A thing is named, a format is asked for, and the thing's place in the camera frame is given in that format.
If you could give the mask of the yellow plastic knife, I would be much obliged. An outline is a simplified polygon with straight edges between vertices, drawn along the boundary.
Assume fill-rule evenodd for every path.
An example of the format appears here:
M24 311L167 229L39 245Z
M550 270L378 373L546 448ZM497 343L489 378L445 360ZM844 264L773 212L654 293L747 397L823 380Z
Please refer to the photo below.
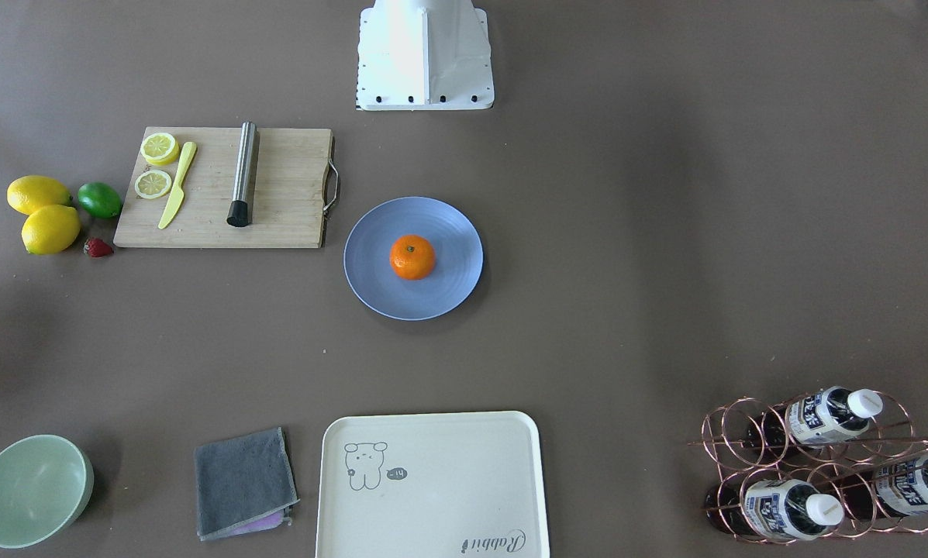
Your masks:
M181 145L175 177L161 219L157 223L157 229L166 229L179 212L185 198L184 180L186 180L188 170L191 168L191 163L193 163L197 151L198 145L196 142L188 141Z

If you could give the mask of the orange mandarin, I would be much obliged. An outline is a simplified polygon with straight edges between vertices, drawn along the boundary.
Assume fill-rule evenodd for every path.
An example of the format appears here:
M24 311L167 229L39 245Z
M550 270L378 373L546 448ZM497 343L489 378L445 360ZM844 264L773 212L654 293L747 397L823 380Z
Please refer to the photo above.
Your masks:
M389 251L389 265L403 280L418 281L432 274L436 266L436 251L423 236L400 236Z

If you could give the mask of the cream rabbit tray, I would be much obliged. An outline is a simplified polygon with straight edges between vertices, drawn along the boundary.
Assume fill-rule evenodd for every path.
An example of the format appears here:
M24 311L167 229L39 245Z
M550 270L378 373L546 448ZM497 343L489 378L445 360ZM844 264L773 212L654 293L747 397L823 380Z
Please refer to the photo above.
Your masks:
M520 411L353 416L322 441L318 557L548 557L540 434Z

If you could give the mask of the green bowl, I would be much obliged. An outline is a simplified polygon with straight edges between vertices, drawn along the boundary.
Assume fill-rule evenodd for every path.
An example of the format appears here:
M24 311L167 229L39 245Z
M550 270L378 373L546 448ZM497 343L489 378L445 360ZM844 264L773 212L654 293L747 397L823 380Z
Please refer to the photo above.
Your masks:
M41 434L0 452L0 548L21 549L76 522L94 490L87 453L62 436Z

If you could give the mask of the green lime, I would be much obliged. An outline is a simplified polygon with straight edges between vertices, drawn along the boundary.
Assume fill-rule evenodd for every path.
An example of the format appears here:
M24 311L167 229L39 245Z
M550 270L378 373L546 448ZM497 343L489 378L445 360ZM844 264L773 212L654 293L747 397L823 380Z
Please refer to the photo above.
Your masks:
M119 216L123 199L114 188L102 181L89 181L78 188L77 203L92 218L112 219Z

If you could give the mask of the red strawberry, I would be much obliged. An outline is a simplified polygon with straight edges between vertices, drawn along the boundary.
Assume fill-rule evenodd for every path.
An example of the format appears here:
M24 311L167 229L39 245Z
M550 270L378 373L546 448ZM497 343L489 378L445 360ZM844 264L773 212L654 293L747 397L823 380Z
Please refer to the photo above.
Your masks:
M82 252L90 258L102 258L113 255L114 248L102 238L88 237L82 245Z

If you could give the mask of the wooden cutting board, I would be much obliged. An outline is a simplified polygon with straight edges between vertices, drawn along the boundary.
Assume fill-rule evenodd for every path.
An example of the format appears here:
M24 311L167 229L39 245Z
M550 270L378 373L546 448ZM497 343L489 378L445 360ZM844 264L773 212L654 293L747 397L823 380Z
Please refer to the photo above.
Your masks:
M329 204L329 129L259 127L247 194L248 226L227 221L236 180L240 128L167 127L198 145L184 181L186 197L166 229L165 198L145 200L129 187L114 243L131 248L318 248Z

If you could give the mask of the yellow lemon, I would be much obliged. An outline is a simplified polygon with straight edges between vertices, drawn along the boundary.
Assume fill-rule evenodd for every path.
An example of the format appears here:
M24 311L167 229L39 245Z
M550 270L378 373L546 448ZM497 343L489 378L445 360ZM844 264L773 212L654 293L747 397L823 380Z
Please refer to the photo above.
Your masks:
M11 181L6 198L8 205L23 215L32 215L43 206L71 204L71 193L67 187L42 174L27 174Z
M28 216L21 237L27 252L48 255L66 250L80 231L81 220L74 206L46 205Z

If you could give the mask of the steel muddler with black tip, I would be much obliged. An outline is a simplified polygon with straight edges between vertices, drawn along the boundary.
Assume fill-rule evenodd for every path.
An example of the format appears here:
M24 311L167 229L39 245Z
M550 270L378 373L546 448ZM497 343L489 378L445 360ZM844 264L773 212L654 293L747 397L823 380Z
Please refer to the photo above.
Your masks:
M241 126L240 141L236 162L236 179L233 185L226 222L233 227L247 227L251 223L252 188L256 174L259 150L259 133L252 121L245 121Z

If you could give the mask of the lemon slice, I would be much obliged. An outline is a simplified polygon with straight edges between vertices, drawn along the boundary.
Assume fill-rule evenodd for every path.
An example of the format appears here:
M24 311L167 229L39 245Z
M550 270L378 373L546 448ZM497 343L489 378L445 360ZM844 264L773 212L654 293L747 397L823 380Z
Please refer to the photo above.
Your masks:
M169 132L154 132L143 138L139 153L153 166L165 166L179 159L181 144Z
M143 200L156 200L169 193L173 187L173 177L165 170L146 170L133 183L137 197Z

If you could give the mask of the tea bottle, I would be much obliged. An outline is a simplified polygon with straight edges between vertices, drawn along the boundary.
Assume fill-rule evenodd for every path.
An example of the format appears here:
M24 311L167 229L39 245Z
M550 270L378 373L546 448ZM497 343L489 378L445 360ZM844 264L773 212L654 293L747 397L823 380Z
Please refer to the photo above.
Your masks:
M863 435L882 410L875 390L832 386L766 411L748 428L748 441L771 453L795 445L820 449Z
M928 515L928 455L851 474L837 487L859 519Z
M814 540L845 519L839 498L797 479L722 484L708 491L702 508L715 529L762 543Z

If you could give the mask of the blue plate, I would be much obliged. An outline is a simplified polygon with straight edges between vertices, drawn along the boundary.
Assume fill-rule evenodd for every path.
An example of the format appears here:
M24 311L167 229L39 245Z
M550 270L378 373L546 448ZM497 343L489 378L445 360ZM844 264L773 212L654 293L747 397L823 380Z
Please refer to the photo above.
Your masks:
M421 236L435 249L433 272L420 280L400 278L390 265L401 236ZM484 267L484 247L470 219L435 198L410 195L375 206L347 237L344 274L371 310L405 321L430 320L471 295Z

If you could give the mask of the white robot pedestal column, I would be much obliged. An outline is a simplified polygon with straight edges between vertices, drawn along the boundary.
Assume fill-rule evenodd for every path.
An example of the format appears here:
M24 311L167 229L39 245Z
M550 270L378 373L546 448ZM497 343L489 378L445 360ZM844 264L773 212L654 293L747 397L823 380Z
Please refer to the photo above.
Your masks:
M463 111L495 103L488 14L471 1L375 1L360 13L355 108Z

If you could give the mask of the grey folded cloth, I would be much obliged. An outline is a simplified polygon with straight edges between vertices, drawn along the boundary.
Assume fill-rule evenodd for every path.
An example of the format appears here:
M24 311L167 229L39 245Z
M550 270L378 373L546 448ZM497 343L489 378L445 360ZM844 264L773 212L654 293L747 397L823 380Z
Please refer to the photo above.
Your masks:
M197 536L203 543L292 523L300 502L283 428L194 451Z

